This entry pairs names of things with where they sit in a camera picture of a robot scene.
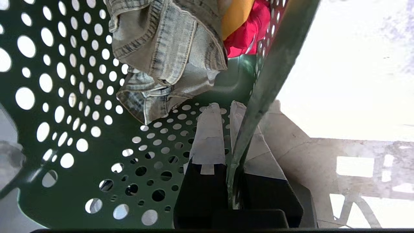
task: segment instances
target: light wash denim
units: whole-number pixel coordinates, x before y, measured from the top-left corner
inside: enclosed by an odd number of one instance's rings
[[[227,69],[217,0],[106,0],[114,56],[130,66],[117,97],[149,124],[211,89]]]

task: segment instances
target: yellow fabric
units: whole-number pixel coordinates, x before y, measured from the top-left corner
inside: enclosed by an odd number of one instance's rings
[[[244,22],[252,10],[255,0],[233,0],[221,21],[221,32],[223,40],[237,30]]]

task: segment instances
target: laundry basket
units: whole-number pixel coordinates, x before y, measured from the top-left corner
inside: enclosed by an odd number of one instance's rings
[[[248,104],[233,158],[243,162],[318,1],[271,4],[257,56],[230,59],[212,91],[143,126],[115,97],[127,65],[112,55],[102,0],[0,0],[0,103],[26,156],[0,198],[19,188],[21,211],[48,228],[172,228],[197,116],[219,103],[230,164],[230,103]]]

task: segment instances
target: red fabric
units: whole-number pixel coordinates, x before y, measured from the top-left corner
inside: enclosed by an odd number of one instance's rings
[[[270,22],[269,9],[268,1],[255,0],[247,21],[224,41],[229,58],[245,54],[253,40],[252,49],[247,54],[256,54],[257,42],[265,37]]]

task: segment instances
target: floor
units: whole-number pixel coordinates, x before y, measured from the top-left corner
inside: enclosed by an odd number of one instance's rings
[[[414,227],[413,42],[412,0],[321,1],[261,122],[320,227]]]

